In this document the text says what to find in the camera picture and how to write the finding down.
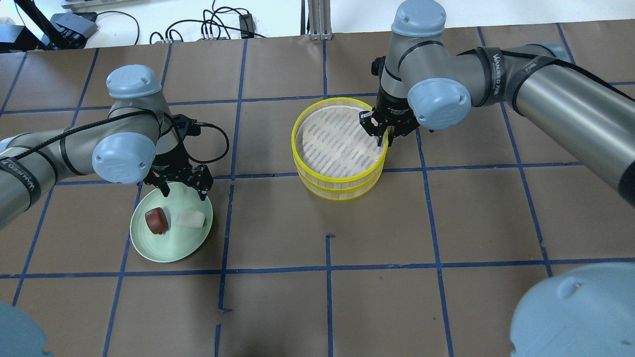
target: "yellow basket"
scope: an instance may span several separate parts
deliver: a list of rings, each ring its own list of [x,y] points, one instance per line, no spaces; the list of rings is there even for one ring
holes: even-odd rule
[[[329,98],[321,100],[306,108],[306,110],[300,114],[298,120],[296,120],[295,125],[293,125],[293,130],[291,131],[291,149],[293,151],[295,167],[300,174],[300,179],[310,192],[332,201],[347,201],[362,196],[377,183],[384,168],[388,145],[386,144],[387,140],[384,140],[381,153],[376,161],[365,171],[356,175],[349,177],[329,177],[314,171],[307,163],[302,161],[298,153],[298,147],[296,145],[298,129],[311,114],[334,105],[345,105],[364,111],[372,110],[370,105],[353,98]]]

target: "power adapter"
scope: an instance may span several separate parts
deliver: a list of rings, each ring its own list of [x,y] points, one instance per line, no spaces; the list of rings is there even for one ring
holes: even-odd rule
[[[254,38],[256,32],[256,23],[253,21],[253,16],[249,13],[247,15],[239,15],[238,22],[240,23],[240,37],[241,38]]]

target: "metal bracket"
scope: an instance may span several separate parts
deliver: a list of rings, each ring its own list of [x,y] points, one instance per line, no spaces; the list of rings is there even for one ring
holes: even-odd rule
[[[308,0],[309,23],[311,32],[309,38],[314,41],[332,39],[331,30],[331,0]]]

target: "round plate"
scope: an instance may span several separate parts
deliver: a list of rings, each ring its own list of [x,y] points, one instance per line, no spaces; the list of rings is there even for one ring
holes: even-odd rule
[[[130,221],[130,241],[144,258],[158,263],[174,262],[192,254],[207,238],[213,219],[213,210],[208,197],[204,201],[195,189],[180,182],[168,184],[170,194],[163,197],[161,190],[154,189],[144,197]],[[145,223],[145,213],[161,207],[168,219],[169,229],[163,234],[153,234]],[[182,210],[197,210],[205,215],[202,228],[183,227],[176,224]]]

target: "white floor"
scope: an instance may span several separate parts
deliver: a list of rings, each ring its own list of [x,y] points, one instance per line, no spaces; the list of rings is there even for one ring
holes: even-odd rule
[[[50,18],[66,12],[65,0],[37,0],[40,10]],[[373,32],[390,29],[395,10],[402,0],[331,0],[333,32]],[[635,0],[438,0],[448,14],[447,27],[542,24],[635,18]],[[141,27],[140,44],[149,42],[150,33],[163,33],[178,20],[202,20],[203,10],[211,8],[211,0],[128,0],[122,3],[91,6],[82,11],[119,10],[133,15]],[[300,3],[297,0],[217,0],[216,7],[232,6],[249,9],[257,21],[257,32],[267,37],[300,34]],[[12,0],[0,1],[0,17],[8,16],[17,24]],[[238,27],[236,14],[221,15],[226,25]],[[41,31],[24,14],[27,27],[37,36]],[[99,31],[87,47],[124,46],[132,44],[137,29],[132,19],[118,15],[102,15]],[[200,24],[174,27],[185,41],[201,37]],[[230,32],[232,38],[237,32]]]

